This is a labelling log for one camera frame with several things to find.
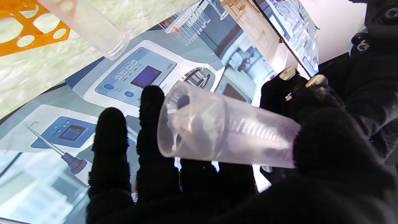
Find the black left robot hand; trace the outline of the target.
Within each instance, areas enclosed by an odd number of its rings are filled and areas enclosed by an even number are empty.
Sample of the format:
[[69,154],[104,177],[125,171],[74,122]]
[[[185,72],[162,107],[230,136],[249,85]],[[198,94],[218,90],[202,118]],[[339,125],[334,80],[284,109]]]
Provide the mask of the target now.
[[382,49],[334,62],[313,83],[283,69],[263,85],[260,107],[293,119],[293,139],[267,150],[304,163],[383,164],[397,146],[396,66],[396,49]]

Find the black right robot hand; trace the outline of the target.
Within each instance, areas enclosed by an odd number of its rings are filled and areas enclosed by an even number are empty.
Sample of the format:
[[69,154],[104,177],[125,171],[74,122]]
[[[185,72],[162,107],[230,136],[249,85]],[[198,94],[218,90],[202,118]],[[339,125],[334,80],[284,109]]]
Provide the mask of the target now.
[[334,91],[298,87],[290,113],[302,125],[294,141],[298,174],[259,195],[254,182],[188,174],[193,192],[180,192],[171,159],[160,155],[157,120],[164,102],[158,86],[142,92],[137,150],[138,201],[131,196],[125,117],[116,108],[98,119],[89,172],[87,224],[396,224],[397,178],[387,171]]

